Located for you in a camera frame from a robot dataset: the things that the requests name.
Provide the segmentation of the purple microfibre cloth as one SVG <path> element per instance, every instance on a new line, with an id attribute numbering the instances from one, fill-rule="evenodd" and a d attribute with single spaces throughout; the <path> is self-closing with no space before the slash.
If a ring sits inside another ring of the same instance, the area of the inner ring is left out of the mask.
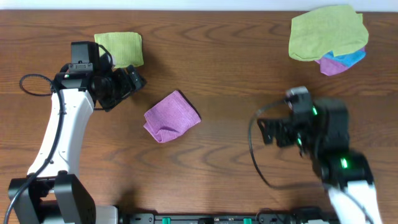
<path id="1" fill-rule="evenodd" d="M 144 117 L 144 128 L 159 143 L 174 140 L 201 122 L 199 114 L 178 90 L 145 112 Z"/>

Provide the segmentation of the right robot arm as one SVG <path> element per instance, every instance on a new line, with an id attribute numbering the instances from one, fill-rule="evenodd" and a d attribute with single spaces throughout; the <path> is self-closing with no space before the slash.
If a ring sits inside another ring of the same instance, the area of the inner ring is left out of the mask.
<path id="1" fill-rule="evenodd" d="M 265 144 L 296 145 L 328 193 L 340 223 L 381 223 L 376 186 L 364 154 L 349 147 L 349 114 L 337 98 L 290 95 L 259 109 L 257 124 Z"/>

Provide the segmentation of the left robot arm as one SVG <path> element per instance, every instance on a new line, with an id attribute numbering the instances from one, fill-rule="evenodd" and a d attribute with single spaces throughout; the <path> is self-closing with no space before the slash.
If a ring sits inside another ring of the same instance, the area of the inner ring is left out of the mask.
<path id="1" fill-rule="evenodd" d="M 96 103 L 110 111 L 145 84 L 132 65 L 70 65 L 56 74 L 44 140 L 26 177 L 10 182 L 4 222 L 15 213 L 20 223 L 118 223 L 118 209 L 96 205 L 79 180 L 81 147 Z"/>

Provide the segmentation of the folded light green cloth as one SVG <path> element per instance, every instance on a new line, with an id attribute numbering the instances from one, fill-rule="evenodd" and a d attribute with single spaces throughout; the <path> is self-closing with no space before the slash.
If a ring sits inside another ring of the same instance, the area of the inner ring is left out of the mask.
<path id="1" fill-rule="evenodd" d="M 142 37 L 136 32 L 108 32 L 94 35 L 95 42 L 102 45 L 112 56 L 114 68 L 144 64 Z"/>

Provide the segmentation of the blue cloth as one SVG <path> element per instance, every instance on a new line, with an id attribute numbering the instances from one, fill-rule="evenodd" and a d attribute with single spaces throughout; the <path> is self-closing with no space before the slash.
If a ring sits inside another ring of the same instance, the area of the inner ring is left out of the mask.
<path id="1" fill-rule="evenodd" d="M 355 51 L 352 54 L 346 54 L 346 55 L 340 55 L 340 56 L 334 56 L 333 52 L 328 52 L 323 56 L 323 58 L 327 58 L 336 62 L 339 62 L 343 64 L 346 67 L 352 67 L 359 61 L 361 61 L 363 58 L 365 58 L 366 52 L 364 49 L 360 49 Z"/>

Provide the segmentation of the unfolded green cloth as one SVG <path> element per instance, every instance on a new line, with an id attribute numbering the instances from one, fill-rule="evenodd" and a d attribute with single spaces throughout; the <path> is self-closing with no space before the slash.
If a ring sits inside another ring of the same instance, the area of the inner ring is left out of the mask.
<path id="1" fill-rule="evenodd" d="M 368 40 L 362 14 L 350 5 L 327 6 L 291 20 L 288 53 L 292 59 L 310 62 L 329 52 L 335 56 L 352 54 Z"/>

